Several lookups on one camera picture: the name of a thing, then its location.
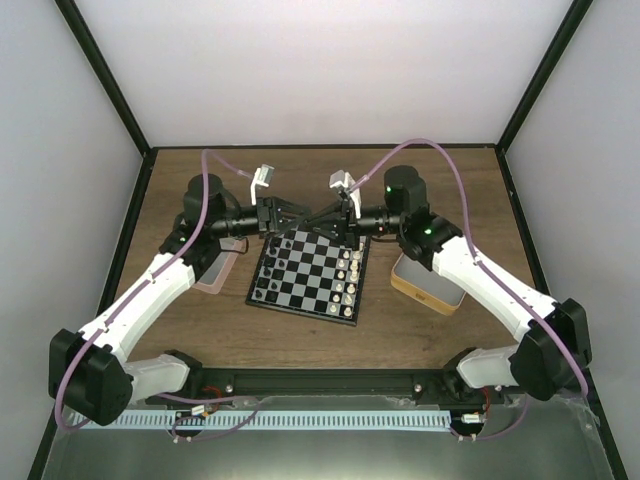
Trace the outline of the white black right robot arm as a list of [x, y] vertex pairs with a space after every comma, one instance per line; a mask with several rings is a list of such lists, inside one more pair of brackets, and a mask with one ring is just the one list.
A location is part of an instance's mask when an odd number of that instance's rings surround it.
[[363, 236], [394, 236], [405, 257], [470, 295], [514, 338], [513, 346], [461, 352], [444, 378], [451, 400], [468, 402], [491, 386], [518, 387], [540, 401], [563, 389], [588, 393], [583, 372], [592, 354], [585, 309], [535, 290], [491, 261], [470, 234], [431, 210], [415, 168], [388, 169], [384, 202], [377, 206], [363, 206], [356, 181], [344, 170], [330, 176], [329, 187], [337, 201], [307, 220], [307, 228], [348, 248], [358, 247]]

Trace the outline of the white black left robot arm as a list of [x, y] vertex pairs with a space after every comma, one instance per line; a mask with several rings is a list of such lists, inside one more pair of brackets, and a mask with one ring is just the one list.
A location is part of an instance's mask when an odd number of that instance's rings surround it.
[[196, 402], [203, 377], [180, 353], [132, 362], [135, 345], [159, 316], [191, 289], [222, 253], [223, 238], [283, 233], [308, 215], [307, 207], [278, 197], [241, 206], [219, 177], [193, 177], [183, 210], [158, 254], [136, 282], [79, 331], [60, 330], [49, 347], [49, 394], [58, 427], [71, 431], [65, 409], [106, 426], [140, 400], [171, 393]]

